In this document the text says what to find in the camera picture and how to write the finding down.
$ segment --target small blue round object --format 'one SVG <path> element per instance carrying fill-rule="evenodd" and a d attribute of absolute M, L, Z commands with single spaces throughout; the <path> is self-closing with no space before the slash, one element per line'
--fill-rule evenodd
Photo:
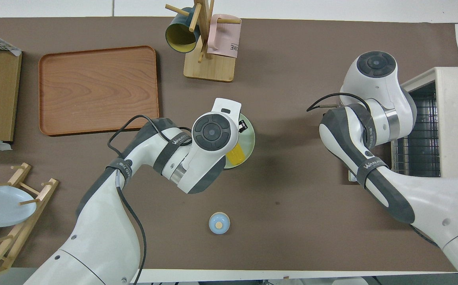
<path fill-rule="evenodd" d="M 231 221 L 225 213 L 216 212 L 213 215 L 211 215 L 208 225 L 213 233 L 224 234 L 229 229 Z"/>

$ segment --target mug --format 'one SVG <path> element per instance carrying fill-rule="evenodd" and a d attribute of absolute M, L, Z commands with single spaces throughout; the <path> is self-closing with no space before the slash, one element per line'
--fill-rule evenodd
<path fill-rule="evenodd" d="M 240 20 L 241 22 L 240 18 L 227 14 L 215 14 L 211 16 L 207 52 L 237 58 L 241 23 L 222 24 L 217 23 L 218 19 Z"/>
<path fill-rule="evenodd" d="M 186 7 L 182 10 L 187 11 L 189 16 L 178 13 L 166 29 L 166 42 L 175 51 L 181 53 L 191 52 L 197 44 L 199 35 L 199 26 L 196 25 L 194 32 L 189 31 L 194 8 Z"/>

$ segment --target wooden mug holder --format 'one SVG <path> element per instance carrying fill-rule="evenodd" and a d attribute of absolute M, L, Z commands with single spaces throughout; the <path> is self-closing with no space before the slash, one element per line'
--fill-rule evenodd
<path fill-rule="evenodd" d="M 36 197 L 32 200 L 21 202 L 20 204 L 37 203 L 36 211 L 30 217 L 10 227 L 10 231 L 5 231 L 4 234 L 0 233 L 0 275 L 9 270 L 13 265 L 28 235 L 32 231 L 34 225 L 36 225 L 51 195 L 59 185 L 59 181 L 50 179 L 48 182 L 41 184 L 41 186 L 43 186 L 41 191 L 37 191 L 28 186 L 23 181 L 31 168 L 32 166 L 26 163 L 22 163 L 19 166 L 11 166 L 11 169 L 16 169 L 16 172 L 8 182 L 0 183 L 0 186 L 9 185 L 16 188 L 23 188 L 32 195 L 32 197 Z"/>
<path fill-rule="evenodd" d="M 234 79 L 236 58 L 207 53 L 213 4 L 214 0 L 210 1 L 210 5 L 208 0 L 194 0 L 195 10 L 189 31 L 193 32 L 198 24 L 201 36 L 193 51 L 185 54 L 184 75 L 188 78 L 231 82 Z M 171 5 L 166 5 L 166 9 L 189 16 L 187 11 Z M 217 23 L 241 24 L 241 21 L 219 19 Z"/>

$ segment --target mug handle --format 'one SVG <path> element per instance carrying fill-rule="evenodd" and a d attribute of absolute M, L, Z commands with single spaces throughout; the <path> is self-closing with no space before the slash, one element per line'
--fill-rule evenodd
<path fill-rule="evenodd" d="M 218 47 L 215 45 L 215 34 L 217 32 L 217 21 L 222 19 L 221 17 L 212 17 L 210 22 L 210 34 L 208 35 L 208 47 L 218 50 Z"/>

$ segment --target black circular button pad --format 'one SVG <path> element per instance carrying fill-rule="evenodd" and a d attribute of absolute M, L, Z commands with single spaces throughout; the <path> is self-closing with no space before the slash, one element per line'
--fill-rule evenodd
<path fill-rule="evenodd" d="M 192 130 L 192 137 L 200 148 L 218 151 L 229 142 L 231 128 L 222 115 L 209 114 L 200 117 Z"/>
<path fill-rule="evenodd" d="M 357 59 L 358 70 L 372 78 L 381 78 L 396 69 L 396 62 L 390 54 L 381 51 L 367 52 Z"/>

